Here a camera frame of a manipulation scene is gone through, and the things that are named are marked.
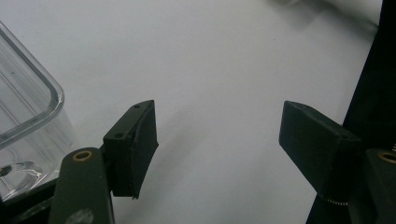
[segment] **black mount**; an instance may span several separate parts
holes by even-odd
[[[306,223],[396,223],[395,9],[383,1],[343,126],[285,102],[279,144],[318,194]]]
[[[0,203],[2,223],[114,223],[114,196],[138,198],[158,146],[154,101],[132,106],[104,137],[64,157],[61,172]]]

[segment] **brass insert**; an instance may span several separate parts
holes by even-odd
[[[80,151],[73,156],[73,161],[87,161],[92,157],[90,151]]]
[[[382,151],[378,153],[378,157],[384,161],[396,164],[396,155],[394,153]]]

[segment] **white table surface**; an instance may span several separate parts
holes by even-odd
[[[342,123],[380,4],[6,0],[0,20],[63,86],[82,147],[155,100],[160,146],[117,223],[283,224],[316,195],[277,142],[283,102]]]

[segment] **clear plastic container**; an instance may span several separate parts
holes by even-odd
[[[0,194],[3,201],[59,173],[77,149],[61,86],[0,22]]]

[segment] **metal spring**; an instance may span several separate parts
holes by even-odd
[[[320,197],[323,201],[326,201],[326,202],[328,202],[328,203],[332,203],[332,204],[335,204],[335,205],[338,205],[338,206],[348,206],[347,203],[337,202],[337,201],[335,201],[335,200],[333,200],[333,199],[325,198],[325,197],[322,196],[322,195],[319,195],[319,197]]]

